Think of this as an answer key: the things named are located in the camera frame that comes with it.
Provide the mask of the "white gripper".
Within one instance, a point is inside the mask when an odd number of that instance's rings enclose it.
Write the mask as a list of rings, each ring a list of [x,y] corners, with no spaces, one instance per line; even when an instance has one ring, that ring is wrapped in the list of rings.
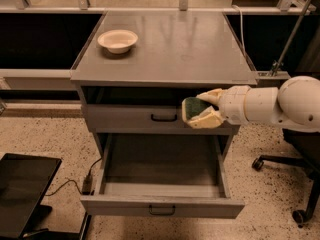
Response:
[[[194,129],[212,129],[219,127],[224,121],[223,118],[233,125],[247,123],[245,98],[249,90],[250,87],[245,85],[233,86],[227,90],[217,88],[198,94],[198,99],[211,106],[193,116],[187,124]],[[212,106],[219,107],[220,112]]]

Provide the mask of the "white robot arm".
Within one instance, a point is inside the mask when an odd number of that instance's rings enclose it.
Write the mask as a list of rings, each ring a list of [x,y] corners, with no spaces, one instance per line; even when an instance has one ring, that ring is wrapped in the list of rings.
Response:
[[[194,129],[264,123],[299,132],[320,131],[320,81],[297,76],[280,88],[248,85],[213,89],[182,102],[182,119]]]

